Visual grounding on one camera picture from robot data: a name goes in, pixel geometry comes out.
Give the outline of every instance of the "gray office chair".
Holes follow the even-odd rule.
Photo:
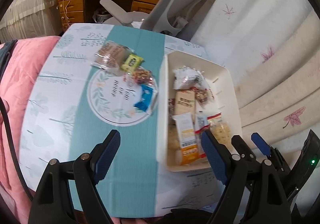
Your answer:
[[[100,4],[113,16],[105,24],[133,27],[133,22],[142,22],[140,28],[155,32],[165,32],[175,37],[193,17],[198,3],[202,0],[159,0],[150,14],[125,12],[111,0],[101,0]]]

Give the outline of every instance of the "blue snack package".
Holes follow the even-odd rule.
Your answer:
[[[139,102],[134,104],[134,107],[137,107],[142,111],[146,112],[152,101],[153,88],[146,85],[141,85],[141,88],[141,99]]]

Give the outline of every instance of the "white tray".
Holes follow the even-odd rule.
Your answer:
[[[157,161],[169,171],[193,171],[210,168],[209,163],[197,165],[177,165],[175,152],[168,150],[168,99],[175,98],[176,90],[172,89],[174,69],[188,66],[204,72],[214,101],[209,102],[204,108],[196,104],[196,112],[204,111],[205,114],[214,115],[222,113],[222,117],[228,122],[231,136],[242,136],[241,121],[236,94],[229,71],[213,62],[198,58],[185,52],[175,51],[164,56],[160,68],[159,93],[158,93],[158,129],[157,129]]]

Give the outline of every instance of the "metal screw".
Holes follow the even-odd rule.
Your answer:
[[[235,161],[239,161],[239,160],[240,160],[240,155],[238,155],[238,154],[233,154],[233,155],[231,156],[231,158],[232,158],[233,160],[235,160]]]
[[[264,160],[264,164],[271,166],[272,162],[270,160],[266,159],[266,160]]]
[[[80,158],[81,158],[82,160],[87,160],[89,157],[90,157],[90,154],[88,154],[87,152],[83,153],[83,154],[80,156]]]
[[[57,163],[57,159],[51,159],[50,161],[49,161],[49,164],[50,165],[55,165]]]

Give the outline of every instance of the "snack package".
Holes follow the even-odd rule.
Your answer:
[[[136,69],[132,75],[133,80],[137,84],[153,85],[153,77],[151,71],[146,69]]]
[[[143,61],[142,57],[134,54],[129,54],[127,60],[122,64],[121,69],[127,73],[133,74],[135,69],[138,68]]]
[[[198,144],[200,158],[206,157],[201,145],[201,134],[203,131],[208,129],[210,129],[210,124],[207,120],[207,116],[204,115],[203,113],[196,114],[195,115],[195,134],[196,134],[196,141]]]
[[[214,99],[208,82],[200,71],[183,67],[175,70],[174,89],[191,89],[195,92],[195,98],[204,106],[208,103],[210,97]]]
[[[142,94],[139,102],[134,104],[134,107],[139,108],[140,110],[147,112],[148,114],[152,113],[152,106],[155,102],[157,91],[150,86],[141,85]]]
[[[180,150],[180,142],[177,127],[175,125],[168,126],[168,149]]]
[[[95,53],[94,61],[91,63],[110,73],[117,74],[122,62],[124,62],[133,50],[123,45],[106,41],[102,47]]]
[[[175,125],[175,122],[172,118],[174,115],[174,104],[175,104],[176,99],[175,98],[170,98],[168,99],[168,109],[169,109],[169,120],[168,120],[168,125]]]
[[[173,89],[209,89],[207,81],[204,79],[200,71],[190,67],[183,67],[175,70]]]
[[[199,159],[198,145],[193,128],[191,113],[173,116],[176,121],[180,150],[176,151],[176,163],[184,165]]]
[[[195,114],[195,93],[192,90],[178,90],[175,98],[174,114],[191,113],[192,120]]]
[[[224,144],[229,150],[232,149],[230,128],[227,122],[222,120],[221,113],[207,118],[210,123],[210,131],[218,143]]]

